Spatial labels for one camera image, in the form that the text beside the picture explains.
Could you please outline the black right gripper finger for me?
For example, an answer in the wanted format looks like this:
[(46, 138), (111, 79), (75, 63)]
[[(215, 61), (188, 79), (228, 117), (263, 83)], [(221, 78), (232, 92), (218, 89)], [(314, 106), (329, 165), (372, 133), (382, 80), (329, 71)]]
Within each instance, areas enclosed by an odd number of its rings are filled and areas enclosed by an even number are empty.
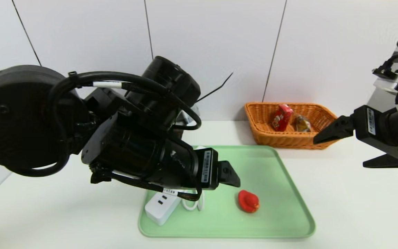
[(398, 168), (398, 158), (389, 154), (381, 155), (379, 157), (363, 162), (365, 168)]
[(313, 138), (313, 143), (317, 145), (352, 137), (354, 130), (353, 116), (340, 116), (316, 134)]

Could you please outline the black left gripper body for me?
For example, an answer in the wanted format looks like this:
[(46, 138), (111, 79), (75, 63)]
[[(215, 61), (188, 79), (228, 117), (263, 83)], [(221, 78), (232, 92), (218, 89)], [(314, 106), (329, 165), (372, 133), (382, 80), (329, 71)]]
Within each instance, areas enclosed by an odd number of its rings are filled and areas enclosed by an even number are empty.
[(180, 190), (214, 190), (219, 186), (218, 153), (194, 149), (180, 139), (168, 140), (164, 152), (164, 187)]

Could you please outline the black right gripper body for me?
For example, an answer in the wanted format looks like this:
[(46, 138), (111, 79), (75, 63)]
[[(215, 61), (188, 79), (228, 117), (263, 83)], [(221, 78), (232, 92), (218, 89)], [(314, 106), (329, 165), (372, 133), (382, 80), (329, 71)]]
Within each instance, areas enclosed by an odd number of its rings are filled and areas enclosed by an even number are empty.
[(398, 111), (379, 112), (364, 105), (353, 114), (356, 138), (384, 154), (398, 158)]

